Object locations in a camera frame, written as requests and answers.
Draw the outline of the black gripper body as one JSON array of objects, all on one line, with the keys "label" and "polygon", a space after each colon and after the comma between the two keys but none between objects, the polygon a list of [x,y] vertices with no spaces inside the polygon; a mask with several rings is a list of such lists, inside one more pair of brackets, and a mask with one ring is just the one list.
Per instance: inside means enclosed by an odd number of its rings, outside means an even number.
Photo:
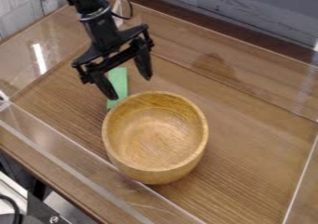
[{"label": "black gripper body", "polygon": [[108,72],[127,60],[134,59],[135,44],[146,44],[151,51],[148,25],[139,24],[120,31],[115,25],[113,13],[85,14],[79,21],[91,38],[88,50],[73,60],[72,67],[79,72],[81,82],[93,83],[93,72]]}]

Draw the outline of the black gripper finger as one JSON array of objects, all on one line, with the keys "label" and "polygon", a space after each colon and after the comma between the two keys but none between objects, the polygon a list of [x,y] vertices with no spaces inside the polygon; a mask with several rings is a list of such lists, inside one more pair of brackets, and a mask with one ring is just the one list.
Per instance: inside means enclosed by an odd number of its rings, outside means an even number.
[{"label": "black gripper finger", "polygon": [[93,84],[97,86],[99,90],[109,100],[117,100],[119,96],[115,92],[112,83],[109,82],[105,75],[100,72],[92,73]]},{"label": "black gripper finger", "polygon": [[150,49],[146,44],[135,44],[135,56],[134,62],[136,69],[146,80],[150,80],[152,77],[152,67],[151,67],[151,57]]}]

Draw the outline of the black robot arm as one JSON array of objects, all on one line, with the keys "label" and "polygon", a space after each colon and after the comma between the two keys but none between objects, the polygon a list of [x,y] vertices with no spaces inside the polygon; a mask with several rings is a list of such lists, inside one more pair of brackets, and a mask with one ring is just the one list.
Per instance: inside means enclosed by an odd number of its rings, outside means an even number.
[{"label": "black robot arm", "polygon": [[120,31],[115,24],[119,16],[108,0],[67,0],[79,13],[79,22],[91,39],[85,52],[72,61],[71,66],[79,72],[79,79],[84,84],[95,84],[111,99],[117,99],[115,87],[105,77],[105,73],[129,59],[134,60],[136,69],[146,80],[152,77],[150,52],[154,42],[150,38],[147,24],[139,24]]}]

